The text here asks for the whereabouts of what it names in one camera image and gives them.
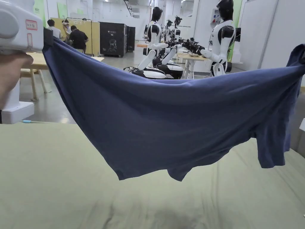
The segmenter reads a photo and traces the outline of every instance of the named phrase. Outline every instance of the whiteboard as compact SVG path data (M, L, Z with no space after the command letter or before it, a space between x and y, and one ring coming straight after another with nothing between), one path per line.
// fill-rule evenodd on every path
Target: whiteboard
M240 23L242 55L239 68L245 71L261 68L278 0L248 0Z

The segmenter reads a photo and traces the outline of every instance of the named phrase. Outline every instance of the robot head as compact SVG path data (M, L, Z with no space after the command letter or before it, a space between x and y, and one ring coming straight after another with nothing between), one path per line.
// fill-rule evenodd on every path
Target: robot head
M219 14L222 20L228 21L233 20L233 0L221 0L217 4L217 8L219 10Z
M166 24L167 27L171 27L172 24L173 22L171 20L167 20L167 24Z
M182 18L179 18L178 16L175 17L175 25L179 25L181 23Z
M152 10L152 21L159 21L161 18L163 10L161 10L159 7L155 7Z

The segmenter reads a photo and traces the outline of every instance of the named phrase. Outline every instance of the white base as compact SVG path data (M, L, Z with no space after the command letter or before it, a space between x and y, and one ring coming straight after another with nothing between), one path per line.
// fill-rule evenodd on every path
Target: white base
M302 123L301 123L300 129L301 129L302 131L305 131L305 118L303 119L303 121L302 121Z
M3 124L14 124L34 114L34 104L19 102L19 106L2 110L1 118Z

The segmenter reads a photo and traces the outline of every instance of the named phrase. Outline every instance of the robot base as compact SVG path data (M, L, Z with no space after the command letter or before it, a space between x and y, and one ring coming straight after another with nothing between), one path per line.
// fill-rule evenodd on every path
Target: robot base
M152 64L155 68L163 71L166 75L171 75L174 79L181 79L183 68L176 64L161 64L162 60L153 59Z
M130 73L147 78L147 79L167 79L166 74L163 71L160 71L155 68L145 68L144 70L139 70L137 68L127 67L129 68Z
M0 111L0 123L14 124L34 114L34 104L19 102L17 107L6 108Z

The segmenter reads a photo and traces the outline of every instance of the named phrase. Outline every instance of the black machine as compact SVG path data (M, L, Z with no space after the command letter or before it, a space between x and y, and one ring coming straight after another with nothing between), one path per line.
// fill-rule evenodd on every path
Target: black machine
M127 52L128 26L100 22L100 53L123 57Z
M134 50L135 50L135 27L128 26L127 51L133 52Z

